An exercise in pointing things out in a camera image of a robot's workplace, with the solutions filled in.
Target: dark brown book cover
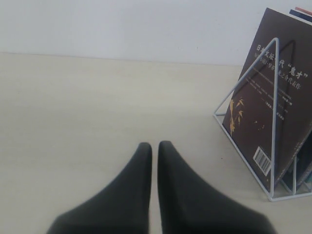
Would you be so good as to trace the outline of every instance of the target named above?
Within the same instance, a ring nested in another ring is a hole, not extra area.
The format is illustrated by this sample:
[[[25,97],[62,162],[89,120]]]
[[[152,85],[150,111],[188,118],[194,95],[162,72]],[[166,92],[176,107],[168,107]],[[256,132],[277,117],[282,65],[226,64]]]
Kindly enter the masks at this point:
[[[267,8],[240,77],[279,38],[275,184],[312,129],[312,26]],[[275,44],[234,91],[223,125],[270,190]]]

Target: barcode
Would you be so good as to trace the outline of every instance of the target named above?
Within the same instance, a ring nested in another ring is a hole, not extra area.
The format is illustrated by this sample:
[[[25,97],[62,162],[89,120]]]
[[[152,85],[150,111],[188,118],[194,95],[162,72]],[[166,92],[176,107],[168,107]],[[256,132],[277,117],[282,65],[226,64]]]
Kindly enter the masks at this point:
[[[256,150],[253,159],[260,168],[260,170],[263,172],[263,174],[267,176],[271,169],[271,160],[268,158],[268,156],[266,156],[266,154],[260,147],[258,147],[258,149]]]

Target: beige floor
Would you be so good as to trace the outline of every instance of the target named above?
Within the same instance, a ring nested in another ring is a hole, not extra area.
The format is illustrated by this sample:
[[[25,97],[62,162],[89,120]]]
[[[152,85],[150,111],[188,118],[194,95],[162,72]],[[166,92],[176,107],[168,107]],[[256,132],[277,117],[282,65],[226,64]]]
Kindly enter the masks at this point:
[[[45,233],[147,141],[151,233],[160,234],[161,140],[221,192],[266,214],[279,233],[310,233],[312,197],[268,202],[212,117],[240,69],[0,54],[0,233]]]

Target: white wire book stand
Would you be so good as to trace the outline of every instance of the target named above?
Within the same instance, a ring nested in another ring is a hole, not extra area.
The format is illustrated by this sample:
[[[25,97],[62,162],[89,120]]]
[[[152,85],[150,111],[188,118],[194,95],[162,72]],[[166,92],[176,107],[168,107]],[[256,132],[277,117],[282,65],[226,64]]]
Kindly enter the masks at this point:
[[[272,151],[271,151],[271,181],[270,181],[270,191],[268,191],[265,186],[262,184],[256,173],[253,171],[252,167],[249,165],[248,161],[243,156],[242,152],[239,150],[238,146],[230,136],[230,134],[227,132],[225,127],[222,124],[222,120],[220,117],[225,116],[226,113],[219,113],[220,107],[224,104],[224,102],[229,98],[229,96],[234,92],[234,90],[237,88],[237,86],[247,77],[247,74],[254,68],[254,66],[260,61],[260,59],[263,57],[263,55],[269,50],[269,48],[275,43],[275,70],[274,70],[274,91],[273,91],[273,123],[272,123]],[[284,187],[283,193],[277,193],[274,192],[274,175],[275,175],[275,135],[276,135],[276,115],[277,115],[277,92],[278,92],[278,66],[279,66],[279,39],[274,38],[271,40],[271,42],[265,47],[265,49],[261,52],[261,54],[258,56],[258,58],[253,62],[253,64],[247,69],[245,74],[239,79],[239,81],[236,83],[236,85],[232,88],[232,90],[226,95],[226,97],[222,100],[222,102],[218,105],[217,109],[214,112],[214,117],[221,126],[222,130],[225,132],[227,137],[230,139],[231,143],[243,159],[243,161],[246,163],[247,167],[263,189],[263,191],[268,196],[269,201],[280,201],[280,200],[286,200],[291,198],[297,198],[297,197],[304,197],[304,196],[311,196],[312,195],[312,186],[309,186],[308,184],[304,183],[303,189],[300,188],[300,191],[297,191],[296,189],[296,168],[297,168],[297,158],[295,157],[293,161],[293,185],[292,189],[288,188],[288,186],[281,181],[281,184]]]

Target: white wall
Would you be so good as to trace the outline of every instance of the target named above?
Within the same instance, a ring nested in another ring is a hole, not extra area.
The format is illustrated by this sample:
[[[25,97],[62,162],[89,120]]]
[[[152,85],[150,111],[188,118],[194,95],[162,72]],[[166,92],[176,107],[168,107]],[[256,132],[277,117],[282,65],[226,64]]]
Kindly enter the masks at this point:
[[[0,51],[241,65],[266,7],[311,0],[0,0]]]

